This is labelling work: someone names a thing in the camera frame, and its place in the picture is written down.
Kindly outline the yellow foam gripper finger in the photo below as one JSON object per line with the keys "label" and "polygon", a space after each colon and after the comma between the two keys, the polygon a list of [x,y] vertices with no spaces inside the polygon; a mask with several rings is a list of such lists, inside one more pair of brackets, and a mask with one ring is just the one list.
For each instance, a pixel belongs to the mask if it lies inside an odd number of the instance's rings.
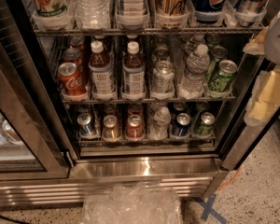
{"label": "yellow foam gripper finger", "polygon": [[245,124],[264,126],[280,106],[280,65],[270,72],[261,71],[245,109]]}
{"label": "yellow foam gripper finger", "polygon": [[243,52],[250,55],[264,55],[264,44],[268,28],[265,27],[255,38],[251,39],[243,48]]}

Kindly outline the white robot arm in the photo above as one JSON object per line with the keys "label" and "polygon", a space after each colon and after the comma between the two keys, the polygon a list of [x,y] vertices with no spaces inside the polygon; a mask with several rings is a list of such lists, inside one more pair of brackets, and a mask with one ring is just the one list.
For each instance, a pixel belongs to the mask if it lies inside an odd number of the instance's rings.
{"label": "white robot arm", "polygon": [[263,126],[280,106],[280,10],[270,24],[245,45],[244,52],[264,55],[277,64],[270,72],[260,72],[245,109],[246,125]]}

